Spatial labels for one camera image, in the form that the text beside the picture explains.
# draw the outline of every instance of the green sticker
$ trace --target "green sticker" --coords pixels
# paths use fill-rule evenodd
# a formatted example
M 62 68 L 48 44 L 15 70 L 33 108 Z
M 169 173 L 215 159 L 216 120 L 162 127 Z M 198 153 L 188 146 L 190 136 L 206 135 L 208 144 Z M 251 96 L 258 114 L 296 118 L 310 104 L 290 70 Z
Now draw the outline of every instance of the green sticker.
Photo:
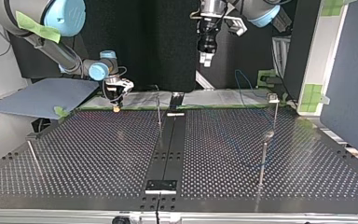
M 65 111 L 61 106 L 54 106 L 54 112 L 56 115 L 60 116 L 60 119 L 69 116 L 69 112 Z
M 324 0 L 324 7 L 322 8 L 323 17 L 339 16 L 341 9 L 344 6 L 344 0 Z
M 60 43 L 61 34 L 60 31 L 53 27 L 43 26 L 27 15 L 16 11 L 16 18 L 19 27 L 23 30 L 31 31 L 40 37 L 45 39 L 51 40 L 56 42 L 57 44 Z
M 301 98 L 300 112 L 316 112 L 322 101 L 322 85 L 307 84 Z
M 276 77 L 276 73 L 274 69 L 271 70 L 260 70 L 258 71 L 258 79 L 257 79 L 257 87 L 270 87 L 273 88 L 274 84 L 267 84 L 266 82 L 261 80 L 261 77 Z

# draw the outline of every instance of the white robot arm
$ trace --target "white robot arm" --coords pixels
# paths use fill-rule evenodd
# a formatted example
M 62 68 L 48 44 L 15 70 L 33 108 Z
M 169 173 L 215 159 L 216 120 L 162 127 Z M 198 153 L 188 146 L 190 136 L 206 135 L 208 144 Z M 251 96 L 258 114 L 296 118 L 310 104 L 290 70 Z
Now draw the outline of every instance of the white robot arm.
M 26 39 L 49 56 L 64 72 L 102 81 L 103 92 L 109 92 L 107 98 L 115 107 L 121 106 L 123 97 L 132 90 L 133 83 L 120 77 L 114 51 L 101 52 L 99 61 L 83 61 L 62 42 L 57 44 L 19 28 L 17 11 L 42 25 L 57 28 L 62 36 L 70 37 L 77 35 L 85 23 L 86 6 L 83 0 L 0 0 L 0 23 L 13 35 Z

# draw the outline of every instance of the thin metal stick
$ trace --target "thin metal stick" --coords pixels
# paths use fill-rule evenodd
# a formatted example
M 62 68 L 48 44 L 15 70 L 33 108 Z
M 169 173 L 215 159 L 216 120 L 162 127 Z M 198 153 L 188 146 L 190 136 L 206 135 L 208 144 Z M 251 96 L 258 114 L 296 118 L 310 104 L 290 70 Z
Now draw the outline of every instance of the thin metal stick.
M 36 161 L 38 161 L 38 158 L 36 157 L 36 154 L 34 153 L 34 147 L 32 146 L 31 141 L 27 141 L 27 143 L 28 143 L 28 146 L 29 146 L 30 149 L 31 149 L 31 152 L 32 152 L 32 155 L 33 155 L 34 159 L 35 159 Z
M 161 110 L 160 110 L 160 106 L 159 106 L 159 88 L 158 85 L 156 85 L 156 89 L 157 89 L 157 111 L 158 111 L 158 125 L 159 127 L 161 127 Z
M 278 117 L 278 107 L 279 107 L 279 102 L 277 103 L 277 105 L 276 105 L 276 107 L 275 107 L 275 116 L 274 116 L 274 132 L 275 132 L 275 127 L 276 127 L 277 117 Z
M 264 168 L 266 166 L 266 157 L 267 157 L 267 142 L 263 145 L 263 156 L 261 158 L 261 169 L 260 169 L 260 179 L 258 181 L 259 187 L 263 186 L 263 178 L 264 178 Z

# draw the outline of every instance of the black curtain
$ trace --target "black curtain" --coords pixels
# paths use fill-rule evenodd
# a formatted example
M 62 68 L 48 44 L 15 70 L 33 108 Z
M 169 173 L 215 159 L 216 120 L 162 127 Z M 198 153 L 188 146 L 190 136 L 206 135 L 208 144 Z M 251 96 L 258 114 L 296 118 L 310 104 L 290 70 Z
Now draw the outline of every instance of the black curtain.
M 81 32 L 91 59 L 112 49 L 138 90 L 157 84 L 166 91 L 193 91 L 197 22 L 189 18 L 197 0 L 85 0 Z

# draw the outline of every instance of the perforated metal table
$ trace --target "perforated metal table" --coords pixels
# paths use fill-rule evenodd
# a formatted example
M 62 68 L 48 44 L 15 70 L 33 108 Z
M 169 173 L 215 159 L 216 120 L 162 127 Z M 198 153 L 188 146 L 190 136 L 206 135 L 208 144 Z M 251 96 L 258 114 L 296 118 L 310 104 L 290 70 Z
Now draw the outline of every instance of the perforated metal table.
M 272 119 L 194 109 L 160 129 L 155 111 L 77 112 L 0 161 L 0 209 L 358 214 L 358 160 L 289 108 L 258 187 Z M 149 180 L 176 180 L 176 194 L 146 195 Z

